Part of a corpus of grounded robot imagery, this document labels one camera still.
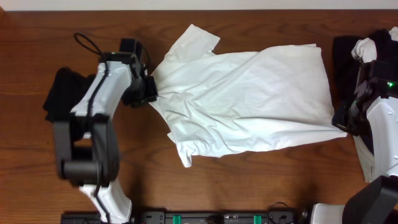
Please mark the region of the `white t-shirt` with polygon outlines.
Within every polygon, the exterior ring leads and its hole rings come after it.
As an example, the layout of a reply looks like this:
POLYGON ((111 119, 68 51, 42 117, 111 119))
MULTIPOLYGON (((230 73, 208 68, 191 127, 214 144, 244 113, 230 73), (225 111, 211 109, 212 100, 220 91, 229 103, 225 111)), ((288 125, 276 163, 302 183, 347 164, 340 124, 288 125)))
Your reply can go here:
POLYGON ((185 167, 195 156, 266 152, 345 137, 315 44, 215 54, 219 37, 189 26, 152 72, 153 107, 185 167))

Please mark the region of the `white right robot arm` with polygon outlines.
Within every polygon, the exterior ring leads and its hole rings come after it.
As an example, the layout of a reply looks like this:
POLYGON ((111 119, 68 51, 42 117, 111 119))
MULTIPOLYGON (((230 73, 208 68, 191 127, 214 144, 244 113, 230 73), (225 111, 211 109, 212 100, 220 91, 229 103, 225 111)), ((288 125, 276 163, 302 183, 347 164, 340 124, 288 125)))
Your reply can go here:
POLYGON ((332 123, 353 136, 370 133, 374 175, 365 188, 344 205, 318 203, 310 223, 385 223, 397 205, 397 69, 373 60, 358 72, 354 97, 343 117, 332 123))

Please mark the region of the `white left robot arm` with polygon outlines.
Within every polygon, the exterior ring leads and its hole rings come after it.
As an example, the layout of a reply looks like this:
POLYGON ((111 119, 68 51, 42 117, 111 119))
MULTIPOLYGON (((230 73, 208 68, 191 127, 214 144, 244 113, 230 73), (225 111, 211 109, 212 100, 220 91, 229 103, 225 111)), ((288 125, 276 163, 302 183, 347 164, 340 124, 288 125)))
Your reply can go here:
POLYGON ((133 223, 132 202, 119 180, 120 151, 113 115, 122 102, 140 107, 157 99, 141 53, 106 52, 96 77, 68 117, 53 124, 57 172, 98 209, 78 223, 133 223))

